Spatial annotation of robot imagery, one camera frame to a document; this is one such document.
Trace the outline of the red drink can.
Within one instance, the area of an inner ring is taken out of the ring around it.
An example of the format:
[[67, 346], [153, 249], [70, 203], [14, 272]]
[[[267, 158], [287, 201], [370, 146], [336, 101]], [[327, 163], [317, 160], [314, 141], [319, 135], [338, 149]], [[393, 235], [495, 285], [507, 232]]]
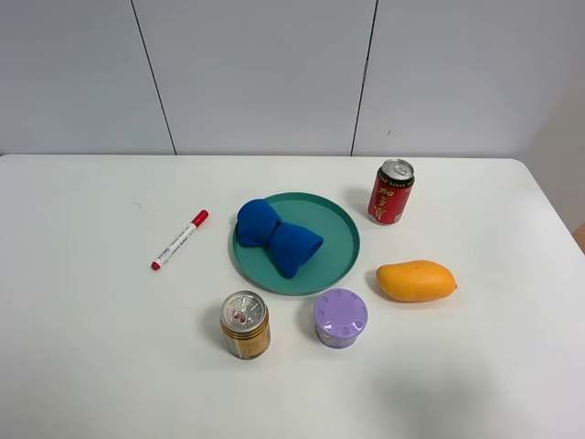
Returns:
[[386, 160], [377, 171], [368, 214], [379, 224], [398, 222], [414, 182], [414, 168], [409, 162], [398, 158]]

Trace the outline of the blue folded cloth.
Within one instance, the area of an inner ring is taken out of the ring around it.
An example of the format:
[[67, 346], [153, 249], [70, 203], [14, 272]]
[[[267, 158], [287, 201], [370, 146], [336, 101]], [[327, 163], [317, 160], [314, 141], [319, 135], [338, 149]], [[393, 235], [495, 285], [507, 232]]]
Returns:
[[239, 210], [236, 237], [243, 247], [265, 249], [287, 279], [293, 278], [324, 244], [320, 235], [284, 221], [263, 198], [249, 201]]

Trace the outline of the teal round plate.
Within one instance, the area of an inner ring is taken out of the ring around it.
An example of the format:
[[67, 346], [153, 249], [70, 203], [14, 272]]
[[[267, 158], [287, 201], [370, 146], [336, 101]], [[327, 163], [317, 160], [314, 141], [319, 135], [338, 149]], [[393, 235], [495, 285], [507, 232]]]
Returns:
[[332, 287], [351, 271], [359, 255], [360, 237], [343, 208], [327, 198], [304, 192], [276, 194], [266, 201], [284, 220], [322, 236], [324, 245], [292, 279], [286, 279], [268, 251], [243, 247], [232, 237], [229, 247], [233, 262], [248, 280], [275, 294], [303, 296]]

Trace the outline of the purple lidded jar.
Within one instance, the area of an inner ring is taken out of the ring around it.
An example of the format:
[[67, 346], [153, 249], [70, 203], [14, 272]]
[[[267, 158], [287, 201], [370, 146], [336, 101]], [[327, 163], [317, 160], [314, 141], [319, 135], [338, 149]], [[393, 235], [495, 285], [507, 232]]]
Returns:
[[368, 311], [362, 298], [347, 289], [330, 289], [314, 304], [314, 329], [329, 348], [347, 348], [367, 326]]

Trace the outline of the gold drink can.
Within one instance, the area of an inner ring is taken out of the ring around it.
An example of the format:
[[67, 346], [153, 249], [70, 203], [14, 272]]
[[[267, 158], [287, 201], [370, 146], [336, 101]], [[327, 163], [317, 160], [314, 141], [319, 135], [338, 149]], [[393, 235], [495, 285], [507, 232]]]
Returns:
[[239, 359], [255, 359], [270, 346], [269, 309], [252, 291], [229, 295], [220, 308], [220, 326], [229, 351]]

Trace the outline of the yellow mango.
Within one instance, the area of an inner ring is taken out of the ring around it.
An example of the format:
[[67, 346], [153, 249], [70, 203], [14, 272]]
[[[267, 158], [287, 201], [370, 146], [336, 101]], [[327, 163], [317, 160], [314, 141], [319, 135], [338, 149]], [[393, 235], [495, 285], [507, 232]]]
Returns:
[[382, 265], [376, 270], [376, 279], [389, 298], [406, 303], [442, 299], [457, 289], [446, 267], [426, 260]]

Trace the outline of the red and white marker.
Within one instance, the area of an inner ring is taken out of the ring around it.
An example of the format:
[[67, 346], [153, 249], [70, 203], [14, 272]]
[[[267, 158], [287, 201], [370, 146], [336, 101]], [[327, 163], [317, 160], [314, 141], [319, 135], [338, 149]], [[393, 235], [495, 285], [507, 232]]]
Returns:
[[207, 210], [202, 209], [189, 224], [166, 246], [166, 248], [151, 262], [150, 268], [153, 271], [159, 271], [173, 255], [181, 248], [188, 238], [201, 226], [208, 218]]

